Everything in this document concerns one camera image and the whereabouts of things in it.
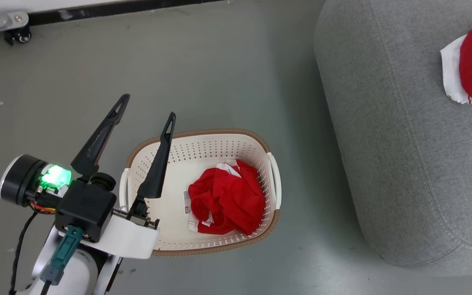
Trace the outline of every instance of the white plastic basket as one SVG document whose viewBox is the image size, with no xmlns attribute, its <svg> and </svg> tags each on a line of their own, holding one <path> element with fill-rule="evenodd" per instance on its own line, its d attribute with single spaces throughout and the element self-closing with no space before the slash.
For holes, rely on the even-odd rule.
<svg viewBox="0 0 472 295">
<path fill-rule="evenodd" d="M 159 138 L 142 142 L 131 153 L 120 180 L 120 205 L 133 203 L 159 148 Z M 202 173 L 226 159 L 242 159 L 255 167 L 265 196 L 262 222 L 250 236 L 238 231 L 226 235 L 195 233 L 187 228 L 184 192 Z M 148 202 L 149 216 L 160 219 L 159 241 L 152 254 L 186 256 L 239 248 L 267 237 L 279 218 L 281 180 L 278 165 L 267 144 L 243 129 L 213 129 L 174 134 L 161 198 Z"/>
</svg>

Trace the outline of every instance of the basket handle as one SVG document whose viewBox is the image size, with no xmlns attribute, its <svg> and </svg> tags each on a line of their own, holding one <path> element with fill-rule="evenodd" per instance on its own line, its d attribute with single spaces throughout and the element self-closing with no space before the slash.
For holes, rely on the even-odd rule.
<svg viewBox="0 0 472 295">
<path fill-rule="evenodd" d="M 278 163 L 272 153 L 267 153 L 270 159 L 270 166 L 272 167 L 274 191 L 276 192 L 276 210 L 281 206 L 281 179 L 279 177 Z"/>
<path fill-rule="evenodd" d="M 127 190 L 129 188 L 129 185 L 127 184 L 129 181 L 129 178 L 127 177 L 129 176 L 129 170 L 129 168 L 123 170 L 120 180 L 120 207 L 127 208 L 127 212 L 129 211 L 129 192 Z"/>
</svg>

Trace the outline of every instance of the stitching seam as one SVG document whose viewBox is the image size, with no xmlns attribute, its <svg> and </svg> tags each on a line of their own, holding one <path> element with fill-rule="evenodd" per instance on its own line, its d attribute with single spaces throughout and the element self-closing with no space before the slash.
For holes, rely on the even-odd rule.
<svg viewBox="0 0 472 295">
<path fill-rule="evenodd" d="M 388 59 L 388 53 L 387 53 L 388 51 L 387 51 L 387 48 L 386 48 L 386 43 L 384 42 L 384 39 L 382 38 L 382 34 L 381 34 L 381 30 L 380 30 L 380 25 L 379 25 L 379 23 L 378 23 L 377 16 L 376 16 L 376 14 L 375 14 L 375 12 L 374 12 L 374 8 L 372 7 L 371 0 L 368 0 L 367 2 L 369 2 L 369 9 L 371 10 L 371 16 L 373 17 L 374 22 L 375 22 L 375 24 L 377 25 L 377 26 L 376 26 L 376 29 L 377 29 L 377 31 L 378 31 L 378 35 L 379 35 L 379 37 L 380 37 L 380 41 L 381 41 L 381 43 L 382 43 L 382 45 L 383 45 L 383 48 L 384 48 L 384 51 L 383 51 L 383 52 L 384 52 L 384 63 L 386 64 L 386 66 L 387 66 L 387 67 L 389 68 L 389 70 L 390 70 L 389 73 L 390 73 L 390 75 L 391 75 L 391 83 L 393 84 L 393 86 L 394 86 L 395 89 L 397 90 L 397 95 L 396 95 L 396 96 L 397 96 L 397 106 L 398 106 L 399 112 L 401 113 L 402 117 L 407 120 L 407 116 L 403 113 L 402 107 L 400 106 L 399 99 L 400 99 L 401 93 L 400 93 L 399 87 L 397 86 L 397 83 L 396 83 L 396 81 L 395 81 L 395 77 L 394 77 L 394 74 L 393 74 L 393 68 L 392 68 L 392 66 L 391 66 L 391 64 L 390 64 L 390 61 L 389 61 L 389 59 Z M 405 126 L 405 132 L 406 132 L 407 135 L 408 135 L 409 142 L 410 142 L 411 148 L 412 148 L 412 150 L 413 150 L 414 159 L 416 160 L 416 162 L 417 162 L 417 164 L 418 164 L 418 170 L 420 171 L 420 175 L 422 176 L 422 181 L 424 182 L 424 185 L 425 185 L 425 181 L 423 180 L 423 175 L 422 175 L 422 168 L 421 168 L 420 162 L 418 161 L 418 158 L 417 158 L 417 156 L 416 156 L 416 150 L 415 150 L 415 148 L 414 148 L 414 142 L 413 142 L 413 140 L 412 140 L 412 138 L 411 138 L 411 135 L 410 135 L 410 133 L 409 133 L 408 123 L 407 123 L 405 120 L 404 120 L 404 126 Z M 427 186 L 426 186 L 426 192 L 427 192 L 427 196 L 429 197 L 429 202 L 431 203 L 431 207 L 432 207 L 432 209 L 433 209 L 433 213 L 434 213 L 435 216 L 436 216 L 436 219 L 438 220 L 438 222 L 440 223 L 440 225 L 442 226 L 442 228 L 444 229 L 444 231 L 449 235 L 449 237 L 451 237 L 452 239 L 454 239 L 455 241 L 457 241 L 457 239 L 455 239 L 455 237 L 453 237 L 453 236 L 449 233 L 449 231 L 445 228 L 444 224 L 443 224 L 443 223 L 441 222 L 441 220 L 440 220 L 440 217 L 439 217 L 438 214 L 436 213 L 436 210 L 434 209 L 433 203 L 432 203 L 432 201 L 431 201 L 431 196 L 429 195 L 429 190 L 427 189 Z"/>
<path fill-rule="evenodd" d="M 396 265 L 396 266 L 404 267 L 404 268 L 423 267 L 423 266 L 426 266 L 426 265 L 429 265 L 431 263 L 435 263 L 435 262 L 439 261 L 440 259 L 442 259 L 442 258 L 448 256 L 449 254 L 453 253 L 454 251 L 456 251 L 459 247 L 464 247 L 464 245 L 460 243 L 458 246 L 456 246 L 452 250 L 448 250 L 448 252 L 442 253 L 438 257 L 426 260 L 426 261 L 421 262 L 421 263 L 415 263 L 415 264 L 410 264 L 410 265 Z"/>
</svg>

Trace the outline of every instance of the gray fabric upholstery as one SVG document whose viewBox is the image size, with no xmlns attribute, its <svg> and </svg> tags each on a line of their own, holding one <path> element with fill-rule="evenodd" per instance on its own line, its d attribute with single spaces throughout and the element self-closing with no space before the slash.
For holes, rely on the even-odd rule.
<svg viewBox="0 0 472 295">
<path fill-rule="evenodd" d="M 388 263 L 472 274 L 472 106 L 446 97 L 440 50 L 472 0 L 327 0 L 315 52 L 356 213 Z"/>
</svg>

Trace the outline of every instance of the wire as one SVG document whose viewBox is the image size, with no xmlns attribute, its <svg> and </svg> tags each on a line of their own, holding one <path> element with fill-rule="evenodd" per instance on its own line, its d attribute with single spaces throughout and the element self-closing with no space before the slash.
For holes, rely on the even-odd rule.
<svg viewBox="0 0 472 295">
<path fill-rule="evenodd" d="M 129 206 L 128 206 L 128 205 L 120 206 L 120 207 L 118 208 L 118 210 L 121 210 L 121 211 L 123 211 L 123 212 L 128 213 L 128 212 L 129 212 Z"/>
<path fill-rule="evenodd" d="M 38 213 L 38 214 L 44 214 L 44 215 L 54 215 L 54 213 L 51 213 L 51 212 L 47 212 L 47 211 L 41 211 L 39 209 L 36 209 L 36 207 L 32 206 L 32 204 L 28 204 L 28 206 L 30 207 L 30 209 L 32 209 L 32 211 Z"/>
<path fill-rule="evenodd" d="M 46 281 L 43 285 L 43 289 L 41 290 L 41 295 L 47 295 L 48 289 L 50 288 L 51 281 Z"/>
<path fill-rule="evenodd" d="M 56 212 L 56 209 L 54 209 L 54 208 L 41 207 L 33 201 L 30 201 L 30 205 L 32 205 L 32 206 L 36 207 L 36 209 L 39 209 L 39 210 L 42 210 L 42 211 L 46 211 L 46 212 L 50 212 L 50 213 Z"/>
<path fill-rule="evenodd" d="M 17 274 L 17 263 L 19 261 L 19 254 L 21 253 L 21 246 L 23 245 L 23 238 L 25 237 L 25 233 L 28 229 L 28 226 L 30 226 L 30 223 L 32 220 L 34 220 L 34 217 L 38 215 L 37 212 L 32 213 L 32 216 L 30 216 L 25 222 L 25 226 L 23 226 L 23 230 L 21 230 L 21 234 L 19 234 L 19 239 L 17 240 L 17 247 L 16 247 L 16 255 L 14 257 L 14 263 L 12 264 L 12 277 L 10 279 L 10 291 L 8 291 L 9 295 L 15 295 L 16 293 L 16 274 Z"/>
</svg>

